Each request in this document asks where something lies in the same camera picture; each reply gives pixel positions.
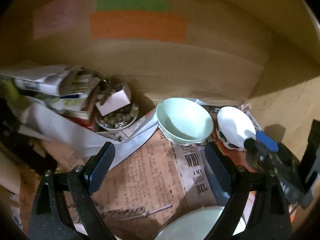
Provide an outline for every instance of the light green bowl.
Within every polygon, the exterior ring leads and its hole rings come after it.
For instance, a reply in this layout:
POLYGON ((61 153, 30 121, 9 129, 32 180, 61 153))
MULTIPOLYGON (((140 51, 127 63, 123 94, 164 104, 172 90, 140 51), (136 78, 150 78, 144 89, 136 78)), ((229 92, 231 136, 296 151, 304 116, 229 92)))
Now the light green bowl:
POLYGON ((188 99, 165 99, 156 107, 156 116, 167 139, 178 144, 201 143, 213 131, 210 114, 188 99))

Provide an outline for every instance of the white box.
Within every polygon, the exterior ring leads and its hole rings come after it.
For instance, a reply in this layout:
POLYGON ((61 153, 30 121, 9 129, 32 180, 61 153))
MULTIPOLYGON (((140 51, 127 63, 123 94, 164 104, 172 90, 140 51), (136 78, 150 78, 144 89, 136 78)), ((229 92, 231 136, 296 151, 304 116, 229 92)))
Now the white box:
POLYGON ((130 103, 131 90, 128 84, 123 84, 123 87, 119 92, 111 94, 102 106, 100 105, 100 102, 96 103, 96 107, 101 113, 101 116, 105 116, 130 103))

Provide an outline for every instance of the green sticky note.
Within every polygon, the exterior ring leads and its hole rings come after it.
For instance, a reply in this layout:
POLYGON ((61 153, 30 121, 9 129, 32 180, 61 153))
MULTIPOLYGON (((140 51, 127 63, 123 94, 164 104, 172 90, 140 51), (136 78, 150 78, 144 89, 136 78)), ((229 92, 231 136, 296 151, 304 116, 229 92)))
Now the green sticky note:
POLYGON ((97 0, 97 11, 139 10, 168 12, 164 0, 97 0))

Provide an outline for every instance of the yellow green object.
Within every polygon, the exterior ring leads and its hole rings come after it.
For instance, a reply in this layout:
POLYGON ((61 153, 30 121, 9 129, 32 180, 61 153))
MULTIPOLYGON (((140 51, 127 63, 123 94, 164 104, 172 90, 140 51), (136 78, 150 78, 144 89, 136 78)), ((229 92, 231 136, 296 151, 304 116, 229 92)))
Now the yellow green object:
POLYGON ((11 101, 17 101, 20 97, 17 87, 13 83, 13 79, 7 78, 3 80, 4 87, 6 89, 7 97, 11 101))

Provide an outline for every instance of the pile of items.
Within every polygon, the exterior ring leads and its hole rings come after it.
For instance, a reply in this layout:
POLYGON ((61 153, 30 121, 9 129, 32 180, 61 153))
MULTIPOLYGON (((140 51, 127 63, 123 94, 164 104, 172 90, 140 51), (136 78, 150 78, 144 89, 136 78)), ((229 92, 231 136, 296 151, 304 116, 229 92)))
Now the pile of items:
POLYGON ((21 104, 26 99, 41 103, 105 137, 129 127, 138 117, 139 108, 131 103, 127 84, 115 86, 80 66, 41 66, 24 61, 1 69, 0 75, 7 100, 15 111, 23 108, 21 104))

